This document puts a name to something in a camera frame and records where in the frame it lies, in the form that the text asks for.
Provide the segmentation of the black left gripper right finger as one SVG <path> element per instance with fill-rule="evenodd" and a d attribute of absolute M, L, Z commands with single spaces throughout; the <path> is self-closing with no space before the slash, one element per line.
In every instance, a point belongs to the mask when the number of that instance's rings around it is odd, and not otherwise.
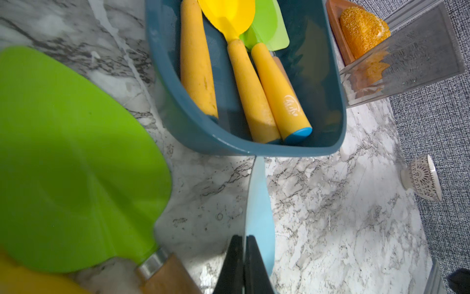
<path fill-rule="evenodd" d="M 246 294 L 275 294 L 256 238 L 252 235 L 246 239 L 244 289 Z"/>

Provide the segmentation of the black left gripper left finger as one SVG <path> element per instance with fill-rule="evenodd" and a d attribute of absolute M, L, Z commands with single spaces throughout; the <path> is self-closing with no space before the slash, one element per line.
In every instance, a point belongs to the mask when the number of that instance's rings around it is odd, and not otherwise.
<path fill-rule="evenodd" d="M 234 235 L 213 294 L 242 294 L 244 286 L 244 249 L 242 236 Z"/>

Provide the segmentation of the light blue shovel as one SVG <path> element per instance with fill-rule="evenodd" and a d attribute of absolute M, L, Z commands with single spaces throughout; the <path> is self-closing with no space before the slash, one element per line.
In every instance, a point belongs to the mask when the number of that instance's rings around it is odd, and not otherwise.
<path fill-rule="evenodd" d="M 254 236 L 270 276 L 275 263 L 275 223 L 263 157 L 255 158 L 248 185 L 245 236 Z"/>

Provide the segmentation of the yellow shovel yellow handle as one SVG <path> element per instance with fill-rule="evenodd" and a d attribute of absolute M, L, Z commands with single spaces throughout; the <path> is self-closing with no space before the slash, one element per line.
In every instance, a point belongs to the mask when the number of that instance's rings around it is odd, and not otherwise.
<path fill-rule="evenodd" d="M 33 271 L 18 264 L 1 249 L 2 294 L 89 294 L 61 274 Z"/>

